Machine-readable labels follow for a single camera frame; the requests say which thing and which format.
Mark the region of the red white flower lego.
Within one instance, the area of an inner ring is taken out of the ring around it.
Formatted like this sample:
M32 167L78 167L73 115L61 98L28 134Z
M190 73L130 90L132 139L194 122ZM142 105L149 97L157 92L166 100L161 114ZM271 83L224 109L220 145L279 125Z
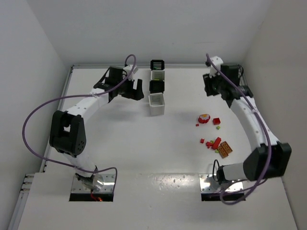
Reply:
M210 121L211 117L209 114L199 115L198 122L201 124L206 124Z

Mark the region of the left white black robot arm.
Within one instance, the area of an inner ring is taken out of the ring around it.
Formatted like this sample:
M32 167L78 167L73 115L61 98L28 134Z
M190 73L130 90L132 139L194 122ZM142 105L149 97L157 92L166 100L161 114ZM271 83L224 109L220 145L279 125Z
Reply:
M100 177L97 166L85 152L85 124L95 112L118 95L136 101L144 97L142 80L133 79L137 70L133 65L109 67L88 97L66 111L57 110L52 116L49 144L69 160L78 180L88 188L94 189Z

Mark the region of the orange lego plate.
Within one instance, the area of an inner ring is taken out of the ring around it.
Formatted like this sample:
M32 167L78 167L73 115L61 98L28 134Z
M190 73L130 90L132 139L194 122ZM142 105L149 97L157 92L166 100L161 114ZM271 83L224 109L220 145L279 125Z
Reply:
M222 142L218 146L217 150L222 159L228 157L228 155L233 152L232 148L229 146L229 144L226 141Z

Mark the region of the long red lego brick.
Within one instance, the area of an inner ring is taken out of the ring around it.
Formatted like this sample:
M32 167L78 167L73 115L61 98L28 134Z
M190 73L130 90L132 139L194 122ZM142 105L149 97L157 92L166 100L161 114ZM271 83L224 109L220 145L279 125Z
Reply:
M212 149L213 149L213 150L216 150L216 149L218 148L218 146L220 145L220 143L221 143L221 138L218 137L218 138L214 141L214 143L213 143L213 145L212 145Z

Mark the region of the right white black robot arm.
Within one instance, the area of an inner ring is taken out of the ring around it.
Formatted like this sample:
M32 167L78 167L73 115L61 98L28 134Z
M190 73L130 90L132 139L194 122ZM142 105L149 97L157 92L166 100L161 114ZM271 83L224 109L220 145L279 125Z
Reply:
M220 67L207 63L209 74L203 75L207 96L221 95L240 121L252 152L242 163L219 166L216 176L220 184L236 180L256 181L282 177L292 149L282 143L262 120L250 88L224 78Z

